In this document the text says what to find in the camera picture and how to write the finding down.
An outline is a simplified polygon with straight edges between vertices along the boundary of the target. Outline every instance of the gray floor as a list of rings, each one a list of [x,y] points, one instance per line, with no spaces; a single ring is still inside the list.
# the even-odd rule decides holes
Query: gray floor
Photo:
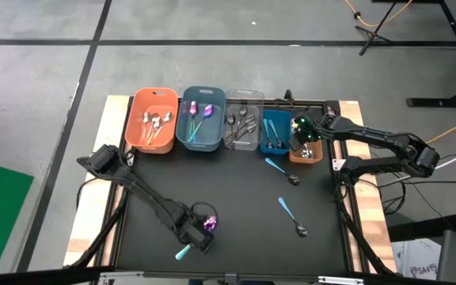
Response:
[[[353,0],[363,18],[377,22],[386,4]],[[447,1],[456,18],[456,1]],[[93,37],[102,0],[0,0],[0,38]],[[343,0],[138,1],[113,0],[102,39],[361,40]],[[411,5],[381,34],[392,40],[455,40],[439,6]],[[0,165],[35,177],[0,272],[14,269],[16,255],[39,197],[77,86],[87,47],[0,47]],[[75,194],[85,178],[75,158],[93,147],[105,98],[145,86],[182,93],[192,85],[256,89],[281,97],[360,101],[364,123],[411,131],[429,139],[456,125],[456,109],[407,108],[406,97],[456,93],[456,48],[357,47],[99,47],[67,145],[31,270],[60,268],[74,221]],[[456,132],[434,144],[456,152]],[[435,174],[456,179],[456,164]],[[391,177],[379,177],[380,182]],[[456,184],[424,184],[420,190],[443,215],[456,214]],[[400,214],[435,218],[409,189]],[[387,188],[383,198],[398,195]],[[389,223],[398,217],[389,217]]]

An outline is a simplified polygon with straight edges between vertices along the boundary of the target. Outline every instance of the plastic container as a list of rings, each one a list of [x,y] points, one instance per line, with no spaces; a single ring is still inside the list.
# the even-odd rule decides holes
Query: plastic container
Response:
[[[296,151],[290,151],[289,156],[290,156],[290,161],[296,162],[296,163],[309,163],[313,164],[316,162],[319,162],[321,159],[323,159],[323,149],[321,147],[321,141],[317,142],[308,142],[307,147],[309,150],[313,151],[313,157],[311,158],[303,158],[302,157],[302,148],[296,150]]]
[[[263,119],[272,120],[279,140],[283,141],[285,148],[277,148],[276,135],[274,135],[274,131],[270,127],[270,124],[268,124],[268,138],[274,145],[274,148],[267,147],[267,136],[266,134],[263,134],[263,138],[260,142],[261,152],[266,154],[286,154],[290,150],[290,144],[288,143],[288,140],[290,140],[291,137],[291,113],[286,111],[264,110]]]
[[[265,96],[259,91],[230,89],[226,91],[226,98],[229,99],[228,105],[226,106],[226,117],[230,114],[234,114],[235,125],[230,126],[225,122],[223,136],[225,147],[231,150],[255,150],[261,142],[263,131],[262,115]],[[245,116],[241,116],[240,114],[242,106],[247,108]],[[253,132],[245,133],[244,119],[248,118],[250,115],[255,117],[254,122],[256,123],[256,128]],[[240,128],[237,133],[237,136],[240,137],[239,139],[232,139],[232,128],[233,131]]]
[[[170,88],[144,88],[140,89],[133,98],[130,116],[127,120],[126,142],[136,149],[148,154],[166,154],[173,148],[173,134],[177,121],[178,96]],[[150,136],[149,130],[152,123],[143,122],[144,113],[150,116],[160,116],[165,118],[167,112],[172,113],[172,118],[168,123],[162,124],[162,129],[150,144],[147,143]]]
[[[192,116],[189,113],[191,102],[195,101],[198,113]],[[193,120],[197,127],[203,119],[203,110],[207,105],[212,105],[212,115],[203,120],[202,125],[192,137],[190,124]],[[221,142],[223,123],[225,117],[226,95],[224,91],[215,87],[192,86],[184,91],[180,103],[179,117],[177,121],[176,137],[188,150],[214,151]]]

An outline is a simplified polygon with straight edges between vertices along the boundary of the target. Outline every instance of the wooden table edge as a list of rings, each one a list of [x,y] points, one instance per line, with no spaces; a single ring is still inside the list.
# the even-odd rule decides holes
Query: wooden table edge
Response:
[[[107,97],[93,150],[97,150],[103,144],[117,146],[120,144],[129,98],[130,96],[119,95],[109,95]],[[339,101],[339,106],[342,116],[349,118],[355,124],[363,125],[362,113],[358,101]],[[346,145],[348,147],[349,155],[356,155],[361,158],[371,157],[369,146],[365,143],[347,141]],[[334,146],[336,157],[341,158],[339,142],[335,142]],[[90,174],[87,174],[85,177],[86,180],[90,178],[92,178]],[[366,174],[363,175],[362,178],[377,183],[373,175]],[[74,263],[99,233],[105,214],[109,189],[110,183],[100,180],[89,183],[83,188],[63,262],[64,265]],[[121,187],[118,187],[114,205],[119,203],[121,192]],[[377,188],[370,184],[359,182],[355,186],[355,194],[359,207],[363,236],[367,239],[376,254],[382,259],[383,263],[391,270],[396,271],[390,237],[386,228],[385,215],[383,214]],[[349,203],[347,203],[347,206],[348,210],[351,212]],[[107,237],[107,242],[105,242],[104,255],[101,260],[102,265],[108,264],[115,228],[116,227],[114,226],[114,229],[112,229]],[[356,246],[355,239],[352,235],[349,235],[354,269],[355,271],[360,272],[362,269],[358,246]]]

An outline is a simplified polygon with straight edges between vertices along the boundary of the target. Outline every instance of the orange bin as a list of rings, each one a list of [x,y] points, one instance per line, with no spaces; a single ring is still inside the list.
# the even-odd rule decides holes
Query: orange bin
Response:
[[[148,154],[166,154],[173,148],[175,139],[175,123],[177,121],[178,110],[177,93],[170,88],[144,88],[140,89],[133,98],[130,117],[127,120],[126,134],[124,138],[126,143],[134,146],[138,150]],[[149,113],[149,122],[144,123],[144,114]],[[161,121],[167,112],[171,112],[171,120],[162,123],[162,128],[152,127],[150,118],[160,116]],[[155,139],[147,143],[149,137],[156,134]]]
[[[321,141],[307,142],[307,147],[313,151],[313,157],[303,158],[302,157],[302,148],[300,148],[296,151],[290,150],[290,152],[288,153],[290,160],[292,162],[297,162],[297,163],[313,164],[313,163],[319,162],[321,159],[323,159],[323,149],[321,148]]]

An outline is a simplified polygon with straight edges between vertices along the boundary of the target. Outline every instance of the blue bin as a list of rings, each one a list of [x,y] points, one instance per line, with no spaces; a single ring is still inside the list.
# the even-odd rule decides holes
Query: blue bin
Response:
[[[189,113],[192,101],[196,101],[198,105],[198,114],[196,116],[192,116]],[[193,140],[188,141],[191,137],[191,121],[194,120],[195,127],[198,126],[203,119],[203,110],[209,104],[213,107],[212,115],[203,121]],[[225,107],[226,95],[221,89],[204,86],[187,88],[180,103],[175,136],[188,150],[216,150],[223,134]]]
[[[274,131],[268,124],[268,139],[263,126],[263,138],[260,142],[260,150],[266,154],[287,154],[290,150],[290,144],[288,140],[291,138],[291,113],[286,111],[275,111],[275,110],[264,110],[263,119],[272,120],[274,123],[275,131],[279,136],[279,140],[282,140],[286,146],[284,149],[277,148],[277,139],[274,135]],[[271,141],[274,148],[267,148],[268,141]]]

